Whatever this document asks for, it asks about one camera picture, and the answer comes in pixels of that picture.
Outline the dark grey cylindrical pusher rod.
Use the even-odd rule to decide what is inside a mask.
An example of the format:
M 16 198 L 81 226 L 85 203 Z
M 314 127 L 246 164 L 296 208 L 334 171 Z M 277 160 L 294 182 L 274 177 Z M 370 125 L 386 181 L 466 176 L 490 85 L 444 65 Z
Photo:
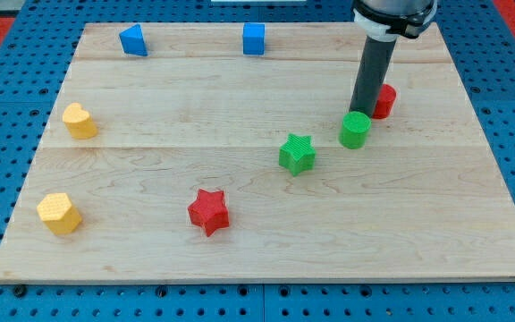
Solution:
M 350 99 L 350 112 L 373 116 L 395 46 L 395 40 L 382 42 L 366 38 Z

